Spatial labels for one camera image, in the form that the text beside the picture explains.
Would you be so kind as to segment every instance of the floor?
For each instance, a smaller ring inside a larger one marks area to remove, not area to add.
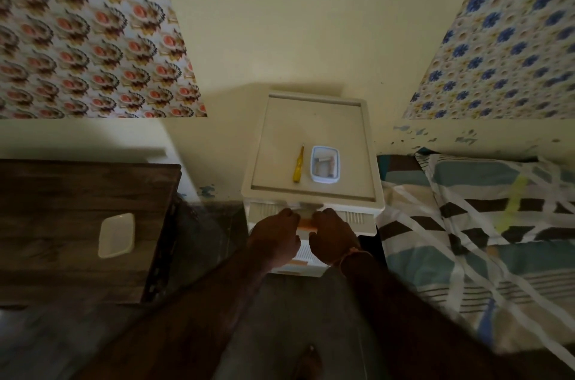
[[[241,209],[182,208],[169,291],[196,280],[247,238]],[[70,378],[142,308],[59,303],[0,310],[0,378]],[[310,343],[326,380],[386,378],[381,351],[343,277],[268,275],[223,354],[216,380],[289,379]]]

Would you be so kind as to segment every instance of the person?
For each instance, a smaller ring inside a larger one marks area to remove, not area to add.
[[[256,224],[247,245],[106,345],[76,380],[208,380],[265,275],[297,253],[299,215],[290,209]],[[412,293],[363,251],[333,209],[313,215],[309,244],[337,266],[378,336],[393,379],[514,379],[507,362]],[[321,359],[310,347],[293,378],[316,380]]]

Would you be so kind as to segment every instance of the hand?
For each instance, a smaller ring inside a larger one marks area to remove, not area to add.
[[[296,234],[299,215],[284,209],[255,224],[248,238],[248,248],[262,254],[269,269],[288,263],[299,250],[301,240]]]
[[[361,249],[359,241],[347,222],[344,222],[334,209],[315,212],[312,223],[317,233],[309,234],[309,247],[312,253],[327,265],[338,262],[350,248]]]

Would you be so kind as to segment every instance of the floral curtain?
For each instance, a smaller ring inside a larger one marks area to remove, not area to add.
[[[404,117],[575,118],[575,0],[465,0]]]
[[[206,116],[170,0],[0,0],[0,117]]]

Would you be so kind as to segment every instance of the foot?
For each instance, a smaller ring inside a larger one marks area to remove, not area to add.
[[[320,380],[323,363],[315,347],[309,346],[299,358],[293,380]]]

